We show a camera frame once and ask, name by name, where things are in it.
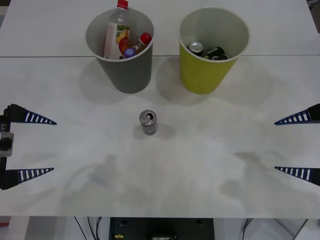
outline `black can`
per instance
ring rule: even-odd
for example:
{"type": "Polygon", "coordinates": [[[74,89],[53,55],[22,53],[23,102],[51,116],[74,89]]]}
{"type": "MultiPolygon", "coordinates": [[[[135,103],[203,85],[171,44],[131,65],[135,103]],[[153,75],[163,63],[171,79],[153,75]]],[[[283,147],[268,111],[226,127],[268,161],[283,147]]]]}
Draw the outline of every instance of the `black can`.
{"type": "Polygon", "coordinates": [[[225,54],[222,54],[221,56],[218,56],[216,59],[212,59],[212,60],[221,61],[221,60],[227,60],[227,59],[229,59],[229,57],[225,54]]]}
{"type": "Polygon", "coordinates": [[[204,59],[216,60],[222,54],[225,54],[225,51],[222,49],[222,47],[218,46],[218,47],[210,48],[206,50],[201,57],[204,59]]]}
{"type": "Polygon", "coordinates": [[[190,52],[192,52],[194,55],[201,56],[204,54],[204,46],[201,42],[193,41],[188,45],[188,49],[190,52]]]}

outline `black electronic device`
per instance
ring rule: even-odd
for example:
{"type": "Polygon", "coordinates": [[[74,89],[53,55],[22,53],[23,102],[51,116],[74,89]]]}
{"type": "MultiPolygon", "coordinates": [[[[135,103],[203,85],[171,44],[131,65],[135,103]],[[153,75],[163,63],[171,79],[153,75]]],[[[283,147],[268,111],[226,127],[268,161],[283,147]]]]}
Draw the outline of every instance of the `black electronic device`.
{"type": "Polygon", "coordinates": [[[213,218],[111,217],[109,240],[214,240],[213,218]]]}

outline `bottle label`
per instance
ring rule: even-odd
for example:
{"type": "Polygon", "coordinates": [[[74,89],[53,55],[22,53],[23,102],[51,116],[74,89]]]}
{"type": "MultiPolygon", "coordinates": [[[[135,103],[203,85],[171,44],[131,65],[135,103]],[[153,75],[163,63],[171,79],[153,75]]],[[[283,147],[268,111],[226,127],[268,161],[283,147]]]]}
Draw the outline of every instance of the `bottle label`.
{"type": "Polygon", "coordinates": [[[108,22],[103,57],[119,60],[124,58],[128,47],[130,27],[108,22]]]}

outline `gray bucket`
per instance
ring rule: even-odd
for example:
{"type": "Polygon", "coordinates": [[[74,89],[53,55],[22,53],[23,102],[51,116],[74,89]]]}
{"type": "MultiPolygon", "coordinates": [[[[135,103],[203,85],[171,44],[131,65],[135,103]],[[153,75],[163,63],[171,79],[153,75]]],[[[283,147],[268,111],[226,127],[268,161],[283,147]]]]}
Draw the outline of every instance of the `gray bucket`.
{"type": "Polygon", "coordinates": [[[146,88],[151,79],[154,25],[144,13],[129,8],[129,41],[139,39],[143,33],[149,33],[152,36],[151,42],[145,50],[128,59],[103,58],[107,24],[115,10],[100,13],[91,21],[85,33],[85,41],[115,88],[126,94],[134,94],[146,88]]]}

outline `yellow bucket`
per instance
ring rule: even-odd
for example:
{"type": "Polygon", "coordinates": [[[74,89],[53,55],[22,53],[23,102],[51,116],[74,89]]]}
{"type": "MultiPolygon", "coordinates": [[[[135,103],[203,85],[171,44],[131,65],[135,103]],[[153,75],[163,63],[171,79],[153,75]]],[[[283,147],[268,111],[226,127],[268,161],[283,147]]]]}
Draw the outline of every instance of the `yellow bucket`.
{"type": "Polygon", "coordinates": [[[178,27],[178,38],[182,84],[195,94],[209,94],[247,49],[250,33],[245,21],[235,13],[204,7],[184,17],[178,27]],[[204,49],[223,48],[229,59],[214,61],[196,56],[188,50],[194,41],[202,43],[204,49]]]}

